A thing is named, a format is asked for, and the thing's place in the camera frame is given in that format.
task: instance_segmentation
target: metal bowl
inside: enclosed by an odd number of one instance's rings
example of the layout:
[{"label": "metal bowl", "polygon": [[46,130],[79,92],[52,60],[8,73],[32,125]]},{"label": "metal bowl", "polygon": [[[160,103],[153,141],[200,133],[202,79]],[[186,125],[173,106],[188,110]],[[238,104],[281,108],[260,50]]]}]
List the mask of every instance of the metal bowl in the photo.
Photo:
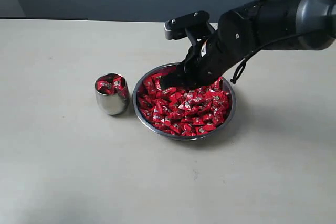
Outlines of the metal bowl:
[{"label": "metal bowl", "polygon": [[159,66],[157,68],[154,68],[153,70],[149,71],[148,73],[146,73],[140,80],[139,82],[136,84],[134,91],[133,91],[133,105],[134,105],[134,110],[135,113],[137,114],[138,118],[140,119],[140,121],[149,129],[151,129],[152,131],[154,131],[157,134],[160,134],[162,136],[166,136],[175,140],[180,140],[180,141],[190,141],[190,140],[198,140],[198,139],[202,139],[205,137],[208,137],[212,134],[215,134],[216,132],[224,129],[227,124],[231,121],[235,110],[236,110],[236,96],[235,96],[235,92],[233,90],[233,88],[231,87],[231,85],[229,84],[229,82],[227,80],[225,80],[223,78],[223,90],[227,91],[230,93],[229,96],[229,102],[230,102],[230,108],[228,109],[228,113],[225,116],[225,122],[220,125],[217,129],[210,131],[207,134],[203,134],[203,135],[197,135],[197,136],[176,136],[176,135],[171,135],[168,133],[165,133],[163,131],[158,130],[157,128],[153,127],[141,114],[140,110],[139,110],[139,104],[138,104],[138,90],[139,88],[142,86],[142,82],[145,78],[147,78],[149,75],[152,75],[154,73],[160,73],[160,72],[169,72],[170,69],[172,67],[175,67],[178,63],[171,63],[171,64],[165,64],[162,66]]}]

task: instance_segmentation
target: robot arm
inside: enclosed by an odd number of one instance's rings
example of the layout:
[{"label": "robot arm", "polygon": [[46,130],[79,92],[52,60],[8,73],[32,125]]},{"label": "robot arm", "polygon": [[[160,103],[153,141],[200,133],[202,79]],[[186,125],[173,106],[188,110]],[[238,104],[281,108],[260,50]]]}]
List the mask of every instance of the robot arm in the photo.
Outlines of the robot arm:
[{"label": "robot arm", "polygon": [[192,46],[162,87],[209,85],[261,50],[322,50],[336,38],[336,0],[254,0],[224,13],[215,30],[207,12],[192,13],[165,23],[167,39],[188,37]]}]

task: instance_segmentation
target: table surface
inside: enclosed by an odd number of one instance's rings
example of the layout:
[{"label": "table surface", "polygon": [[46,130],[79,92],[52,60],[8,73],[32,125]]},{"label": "table surface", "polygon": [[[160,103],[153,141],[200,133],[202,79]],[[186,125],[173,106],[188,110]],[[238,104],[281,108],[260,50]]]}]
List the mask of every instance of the table surface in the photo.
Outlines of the table surface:
[{"label": "table surface", "polygon": [[0,20],[0,223],[334,223],[336,47],[256,55],[202,141],[98,109],[100,75],[132,92],[188,47],[161,23]]}]

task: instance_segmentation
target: pile of candy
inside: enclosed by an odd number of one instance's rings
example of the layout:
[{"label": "pile of candy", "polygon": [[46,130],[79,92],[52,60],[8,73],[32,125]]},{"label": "pile of candy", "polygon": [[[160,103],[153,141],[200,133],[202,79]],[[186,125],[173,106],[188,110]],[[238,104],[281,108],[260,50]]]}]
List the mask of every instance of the pile of candy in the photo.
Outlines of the pile of candy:
[{"label": "pile of candy", "polygon": [[170,87],[162,90],[163,73],[147,77],[138,90],[139,109],[155,128],[172,135],[196,136],[216,129],[230,108],[223,79],[195,90]]},{"label": "pile of candy", "polygon": [[96,82],[96,89],[102,94],[115,94],[124,88],[122,77],[115,75],[114,78],[106,78]]}]

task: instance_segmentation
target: stainless steel cup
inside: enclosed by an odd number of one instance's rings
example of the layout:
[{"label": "stainless steel cup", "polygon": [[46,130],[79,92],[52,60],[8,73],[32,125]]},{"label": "stainless steel cup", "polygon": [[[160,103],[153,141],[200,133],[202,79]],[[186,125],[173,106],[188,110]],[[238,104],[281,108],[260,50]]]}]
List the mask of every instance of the stainless steel cup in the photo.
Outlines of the stainless steel cup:
[{"label": "stainless steel cup", "polygon": [[[117,76],[121,77],[121,83],[124,88],[115,94],[103,94],[97,90],[98,81],[112,82]],[[116,73],[109,73],[99,77],[94,85],[96,91],[96,100],[99,108],[108,115],[118,115],[123,113],[130,104],[130,93],[127,87],[126,80],[123,76]]]}]

